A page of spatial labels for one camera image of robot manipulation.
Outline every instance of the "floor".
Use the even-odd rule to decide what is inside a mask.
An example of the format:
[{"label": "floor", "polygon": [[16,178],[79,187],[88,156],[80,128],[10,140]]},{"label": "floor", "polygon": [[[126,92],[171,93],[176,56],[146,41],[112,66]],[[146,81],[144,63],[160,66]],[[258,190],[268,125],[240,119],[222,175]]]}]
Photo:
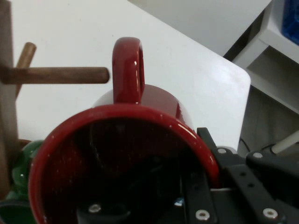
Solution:
[{"label": "floor", "polygon": [[[247,143],[250,151],[260,150],[297,130],[298,114],[251,87],[241,132],[241,138]],[[240,142],[238,153],[245,156],[247,152],[244,143]],[[280,155],[299,160],[299,144],[281,152]]]}]

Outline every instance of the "wooden mug rack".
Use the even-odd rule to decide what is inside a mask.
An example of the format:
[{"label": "wooden mug rack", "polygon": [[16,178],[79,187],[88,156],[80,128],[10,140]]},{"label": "wooden mug rack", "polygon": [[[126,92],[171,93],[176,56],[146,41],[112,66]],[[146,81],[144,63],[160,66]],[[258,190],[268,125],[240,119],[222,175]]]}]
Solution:
[{"label": "wooden mug rack", "polygon": [[11,3],[0,0],[0,200],[11,186],[11,167],[20,151],[15,100],[22,84],[104,84],[105,67],[29,68],[36,46],[26,43],[13,68]]}]

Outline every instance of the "wooden peg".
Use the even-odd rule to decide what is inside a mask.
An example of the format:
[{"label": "wooden peg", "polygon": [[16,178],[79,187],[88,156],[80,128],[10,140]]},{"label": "wooden peg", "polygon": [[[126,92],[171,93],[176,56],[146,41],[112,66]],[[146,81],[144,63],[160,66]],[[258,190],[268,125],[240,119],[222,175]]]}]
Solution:
[{"label": "wooden peg", "polygon": [[0,77],[5,84],[101,84],[109,80],[105,67],[13,68]]},{"label": "wooden peg", "polygon": [[[27,42],[23,48],[23,51],[17,63],[17,68],[18,69],[29,68],[35,51],[36,51],[36,45],[31,42]],[[21,87],[22,84],[18,84],[16,86],[16,90],[15,90],[16,97],[18,97]]]}]

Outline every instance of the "metal screw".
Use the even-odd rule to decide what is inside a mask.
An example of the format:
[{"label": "metal screw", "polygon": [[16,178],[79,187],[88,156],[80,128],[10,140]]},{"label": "metal screw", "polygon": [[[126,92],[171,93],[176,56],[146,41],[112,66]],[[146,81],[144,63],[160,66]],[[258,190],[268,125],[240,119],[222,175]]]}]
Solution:
[{"label": "metal screw", "polygon": [[219,148],[219,149],[217,150],[217,152],[220,153],[220,154],[225,154],[225,153],[226,153],[226,150],[223,149],[223,148]]},{"label": "metal screw", "polygon": [[253,153],[253,156],[256,158],[262,158],[262,154],[261,153]]},{"label": "metal screw", "polygon": [[269,208],[263,210],[263,215],[269,219],[276,219],[278,217],[277,211]]},{"label": "metal screw", "polygon": [[195,217],[200,221],[207,221],[210,218],[210,213],[206,210],[198,210],[195,213]]},{"label": "metal screw", "polygon": [[99,204],[93,204],[88,208],[89,213],[98,213],[101,211],[101,206]]}]

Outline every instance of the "mug rim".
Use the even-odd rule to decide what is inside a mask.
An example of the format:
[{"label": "mug rim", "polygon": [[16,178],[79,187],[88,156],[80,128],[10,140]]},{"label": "mug rim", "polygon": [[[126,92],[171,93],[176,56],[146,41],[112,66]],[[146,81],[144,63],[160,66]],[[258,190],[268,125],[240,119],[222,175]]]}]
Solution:
[{"label": "mug rim", "polygon": [[29,174],[29,200],[36,221],[43,224],[46,216],[42,202],[41,183],[43,171],[50,155],[63,141],[78,129],[95,121],[113,118],[142,119],[173,131],[193,150],[207,172],[214,187],[219,186],[219,168],[217,162],[204,141],[186,124],[175,117],[157,109],[143,105],[114,104],[87,109],[58,125],[45,139],[32,161]]}]

